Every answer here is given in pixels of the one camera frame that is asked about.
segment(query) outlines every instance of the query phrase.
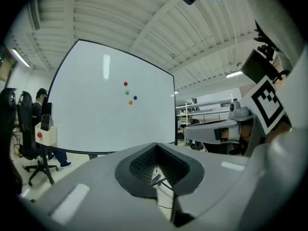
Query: whiteboard frame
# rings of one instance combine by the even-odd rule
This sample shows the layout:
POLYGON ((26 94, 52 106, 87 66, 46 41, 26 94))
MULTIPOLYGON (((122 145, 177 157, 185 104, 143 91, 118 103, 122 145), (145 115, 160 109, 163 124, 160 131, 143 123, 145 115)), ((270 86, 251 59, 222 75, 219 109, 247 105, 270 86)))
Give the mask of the whiteboard frame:
MULTIPOLYGON (((160 68, 160 67, 154 65, 154 64, 151 63, 151 62, 148 62, 148 61, 145 60, 145 59, 140 58, 139 56, 136 56, 136 55, 134 55, 134 54, 131 54, 131 53, 129 53, 129 52, 126 52, 126 51, 123 51, 123 50, 119 50, 119 49, 117 49, 117 48, 114 48, 114 47, 111 47, 111 46, 108 46, 108 45, 104 45, 104 44, 101 44, 101 43, 98 43, 98 42, 94 42, 94 41, 90 41, 90 40, 85 40, 85 39, 78 39, 78 40, 73 44, 73 46, 69 49, 69 51, 66 53, 65 57, 62 59, 60 65, 59 65, 59 67, 58 67, 58 69, 57 69, 57 71, 56 71, 56 73, 54 74, 54 77, 53 77, 53 79, 52 79, 51 85, 50 85, 49 90, 48 90, 47 98, 45 98, 44 101, 43 101, 42 115, 51 115, 51 120, 53 120, 53 117, 52 117, 53 114, 49 114, 48 112, 46 112, 46 104, 48 103, 49 94, 50 94, 50 92, 51 92, 51 90, 52 90, 52 86, 53 86, 54 80, 56 79, 57 74, 58 74, 58 72, 59 72, 59 70, 60 70, 60 68, 61 68, 61 66, 62 66, 62 64, 63 64, 63 62, 64 62, 64 60, 67 58, 67 56, 69 55, 69 53, 71 52, 71 50, 74 48, 74 46, 75 46, 79 41, 84 41, 84 42, 89 42, 89 43, 93 43, 93 44, 98 44, 98 45, 106 46, 106 47, 108 47, 108 48, 111 48, 111 49, 114 49, 114 50, 117 50, 117 51, 121 51, 121 52, 126 53, 126 54, 128 54, 128 55, 134 56, 134 57, 136 57, 136 58, 138 58, 138 59, 140 59, 140 60, 143 60, 144 62, 149 63, 149 64, 151 64, 151 65, 154 66, 154 67, 159 68, 160 70, 162 70, 162 71, 164 71, 165 73, 167 73, 167 74, 169 74, 169 75, 172 76, 172 78, 173 78, 173 92, 175 92, 174 76, 173 76, 171 73, 167 72, 166 70, 164 70, 164 69, 162 69, 162 68, 160 68)), ((177 121, 177 116, 176 116, 175 94, 174 94, 174 116, 175 116, 175 124, 174 124, 175 137, 174 137, 174 141, 173 141, 173 142, 170 142, 170 144, 175 144, 175 145, 177 145, 177 144, 178 144, 178 121, 177 121)), ((110 153, 116 152, 116 151, 110 151, 110 152, 83 152, 83 151, 72 151, 72 150, 68 150, 68 149, 64 149, 64 148, 59 148, 59 147, 54 147, 54 146, 50 146, 49 149, 57 150, 57 151, 63 151, 63 152, 68 152, 68 153, 76 153, 76 154, 97 154, 97 155, 99 155, 99 154, 110 154, 110 153)))

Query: black office chair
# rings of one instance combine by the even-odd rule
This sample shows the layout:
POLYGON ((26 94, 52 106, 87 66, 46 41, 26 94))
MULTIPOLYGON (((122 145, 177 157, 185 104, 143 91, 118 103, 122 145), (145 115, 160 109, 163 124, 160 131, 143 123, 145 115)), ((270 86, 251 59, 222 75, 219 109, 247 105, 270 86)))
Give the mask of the black office chair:
MULTIPOLYGON (((17 115, 19 121, 20 131, 23 135, 23 144, 19 146, 20 153, 28 160, 36 159, 41 155, 42 150, 37 146, 35 142, 34 126, 32 125, 32 98, 26 91, 20 95, 17 104, 17 115)), ((49 168, 56 168, 56 165, 48 165, 49 168)), ((26 171, 30 172, 30 169, 34 169, 33 174, 30 176, 28 184, 32 186, 31 180, 42 171, 50 179, 51 176, 47 174, 44 164, 38 160, 37 165, 23 167, 26 171)))
MULTIPOLYGON (((10 148, 12 131, 16 119, 16 101, 15 88, 5 88, 0 93, 0 144, 1 148, 10 148)), ((9 151, 1 151, 2 158, 8 162, 4 168, 10 168, 9 172, 9 186, 13 186, 16 194, 21 194, 23 188, 23 180, 17 172, 15 166, 10 158, 9 151)))

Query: sticker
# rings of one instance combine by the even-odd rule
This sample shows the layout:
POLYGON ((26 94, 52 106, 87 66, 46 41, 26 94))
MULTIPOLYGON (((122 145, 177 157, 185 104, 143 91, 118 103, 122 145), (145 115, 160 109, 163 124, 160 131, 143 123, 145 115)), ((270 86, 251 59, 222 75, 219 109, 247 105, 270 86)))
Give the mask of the sticker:
POLYGON ((264 76, 256 86, 240 101, 241 107, 247 107, 258 116, 264 133, 268 134, 279 122, 284 109, 276 96, 271 80, 264 76))

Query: fluorescent light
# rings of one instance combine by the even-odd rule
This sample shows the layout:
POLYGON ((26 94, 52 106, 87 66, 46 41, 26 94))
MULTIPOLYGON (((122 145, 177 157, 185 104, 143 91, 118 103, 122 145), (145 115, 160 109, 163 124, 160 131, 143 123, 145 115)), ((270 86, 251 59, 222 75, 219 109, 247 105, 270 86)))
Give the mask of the fluorescent light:
POLYGON ((104 55, 103 57, 103 77, 109 79, 109 66, 110 66, 110 55, 104 55))
POLYGON ((30 67, 30 65, 21 57, 21 55, 17 52, 17 50, 13 49, 14 54, 19 58, 20 61, 24 63, 27 67, 30 67))
POLYGON ((237 76, 237 75, 242 75, 242 74, 243 73, 241 71, 238 71, 238 72, 234 72, 234 73, 228 74, 226 77, 230 78, 230 77, 237 76))

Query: whiteboard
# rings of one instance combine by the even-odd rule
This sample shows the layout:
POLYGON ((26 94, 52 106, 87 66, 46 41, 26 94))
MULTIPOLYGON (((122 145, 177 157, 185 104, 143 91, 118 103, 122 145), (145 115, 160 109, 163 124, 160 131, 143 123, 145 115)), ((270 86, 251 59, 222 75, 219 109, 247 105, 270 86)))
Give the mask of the whiteboard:
POLYGON ((55 74, 48 102, 57 127, 55 148, 103 154, 175 141, 173 76, 98 43, 75 43, 55 74))

